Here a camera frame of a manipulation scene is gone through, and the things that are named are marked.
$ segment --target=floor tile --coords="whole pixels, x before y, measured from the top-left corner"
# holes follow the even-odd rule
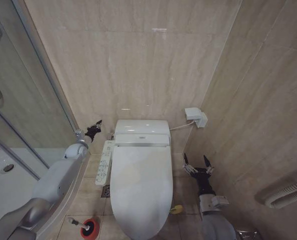
[[[198,191],[191,177],[173,178],[174,205],[183,205],[183,214],[199,214]]]
[[[113,215],[102,216],[99,240],[130,240],[124,234]]]
[[[187,177],[188,174],[183,169],[183,155],[172,154],[172,172],[173,177]]]
[[[61,227],[63,225],[64,222],[64,217],[63,219],[61,219],[56,226],[53,228],[52,232],[50,233],[50,235],[46,238],[46,240],[57,240],[58,235],[60,233]]]
[[[182,240],[203,240],[200,215],[177,215]]]
[[[106,198],[105,208],[104,208],[104,215],[113,215],[112,205],[111,205],[111,198]]]
[[[84,177],[96,177],[98,173],[99,163],[101,155],[91,155],[89,157],[88,165],[84,174]]]
[[[84,177],[67,214],[103,215],[106,198],[101,194],[102,187],[95,185],[95,177]]]
[[[83,223],[87,219],[94,218],[99,223],[100,226],[102,224],[101,216],[92,216],[92,215],[70,216],[70,215],[67,215],[65,217],[63,226],[59,232],[57,240],[83,240],[83,238],[80,234],[80,228],[69,223],[68,217],[72,217],[81,223]]]
[[[159,233],[151,240],[181,240],[177,215],[169,215]]]

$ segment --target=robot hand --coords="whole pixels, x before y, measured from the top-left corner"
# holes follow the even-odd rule
[[[203,174],[208,174],[209,177],[212,175],[212,172],[214,170],[214,167],[211,166],[210,161],[208,160],[208,158],[204,155],[204,162],[207,168],[200,168],[200,167],[193,167],[189,164],[188,161],[188,157],[187,155],[184,153],[183,154],[183,158],[184,158],[184,165],[183,168],[184,170],[193,178],[197,178],[199,175],[201,175],[200,173]]]
[[[212,189],[212,186],[209,183],[209,178],[212,175],[214,167],[211,166],[210,161],[204,156],[205,165],[207,168],[193,167],[189,165],[187,155],[183,154],[184,158],[184,170],[192,177],[196,179],[198,185],[198,195],[203,194],[215,194]]]
[[[102,120],[98,121],[94,125],[87,128],[87,133],[85,133],[85,135],[89,136],[92,139],[92,142],[94,140],[95,134],[101,132],[101,125],[102,125]]]

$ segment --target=white electrical box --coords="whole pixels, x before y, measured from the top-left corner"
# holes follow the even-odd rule
[[[97,175],[95,178],[96,185],[104,186],[108,180],[114,144],[115,141],[113,140],[106,140],[104,143],[102,156],[100,157]]]
[[[194,120],[198,128],[204,128],[208,122],[208,117],[197,107],[185,108],[187,120]]]

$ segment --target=white pipe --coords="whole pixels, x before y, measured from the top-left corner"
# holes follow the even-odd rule
[[[270,208],[281,209],[297,201],[297,182],[270,195],[265,205]]]

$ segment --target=toilet plunger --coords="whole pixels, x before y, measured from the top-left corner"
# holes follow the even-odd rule
[[[80,234],[86,240],[95,240],[99,235],[100,225],[93,218],[85,220],[84,223],[80,223],[72,217],[69,217],[67,220],[70,224],[80,227]]]

